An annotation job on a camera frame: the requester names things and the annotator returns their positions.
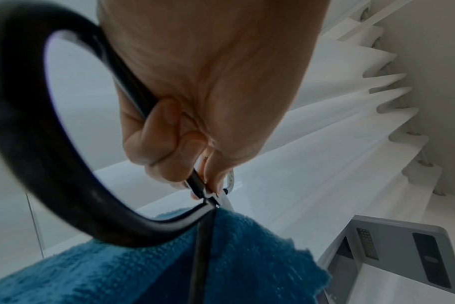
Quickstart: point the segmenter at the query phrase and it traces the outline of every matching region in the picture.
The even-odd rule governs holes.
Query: black handle
[[[145,118],[156,104],[91,21],[52,3],[0,0],[0,155],[10,170],[57,216],[111,244],[159,244],[192,227],[215,206],[205,200],[172,219],[147,219],[117,200],[84,164],[47,87],[45,49],[54,34],[95,54]],[[188,183],[202,197],[196,172]]]

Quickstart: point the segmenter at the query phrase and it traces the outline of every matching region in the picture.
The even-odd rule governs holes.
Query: human hand
[[[288,110],[329,0],[100,0],[109,42],[158,98],[146,121],[121,90],[123,148],[149,176],[198,172],[222,191]]]

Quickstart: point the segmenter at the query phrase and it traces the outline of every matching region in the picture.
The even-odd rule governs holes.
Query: gray device
[[[455,253],[438,226],[356,215],[318,264],[332,275],[319,304],[347,303],[363,264],[455,294]]]

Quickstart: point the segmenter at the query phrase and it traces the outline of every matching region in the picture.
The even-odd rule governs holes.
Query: white wall
[[[393,0],[373,0],[371,14]],[[407,73],[407,104],[419,108],[413,119],[429,136],[425,151],[443,169],[442,191],[455,195],[455,0],[416,0],[378,23],[382,48],[398,54],[392,71]]]

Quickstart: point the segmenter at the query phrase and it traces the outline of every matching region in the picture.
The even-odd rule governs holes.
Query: blue fabric
[[[93,240],[0,280],[0,303],[187,303],[195,228],[129,249]],[[329,275],[253,220],[218,210],[205,303],[315,303]]]

